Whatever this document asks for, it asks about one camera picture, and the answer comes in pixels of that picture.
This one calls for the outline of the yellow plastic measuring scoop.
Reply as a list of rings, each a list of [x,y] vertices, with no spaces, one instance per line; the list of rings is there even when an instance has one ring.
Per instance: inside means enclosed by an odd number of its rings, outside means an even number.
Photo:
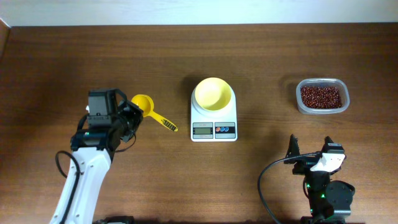
[[[149,116],[160,123],[163,127],[173,132],[178,131],[178,127],[173,122],[154,111],[154,102],[150,96],[135,95],[131,101],[143,111],[143,117]]]

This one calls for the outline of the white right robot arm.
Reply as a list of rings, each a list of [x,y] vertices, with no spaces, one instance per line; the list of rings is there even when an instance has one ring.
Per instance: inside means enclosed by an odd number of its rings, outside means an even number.
[[[351,204],[355,194],[353,185],[332,180],[331,176],[341,169],[346,159],[345,150],[341,144],[325,138],[321,151],[313,156],[301,154],[298,139],[290,136],[285,164],[293,164],[292,173],[302,175],[303,191],[309,201],[309,217],[302,217],[301,223],[344,223],[351,215]]]

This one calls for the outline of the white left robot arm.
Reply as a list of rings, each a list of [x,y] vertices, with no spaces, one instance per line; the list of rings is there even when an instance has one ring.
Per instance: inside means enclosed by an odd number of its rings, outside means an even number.
[[[135,141],[143,111],[117,88],[91,90],[86,114],[79,120],[69,151],[58,151],[70,159],[66,179],[51,223],[92,223],[103,180],[122,142]]]

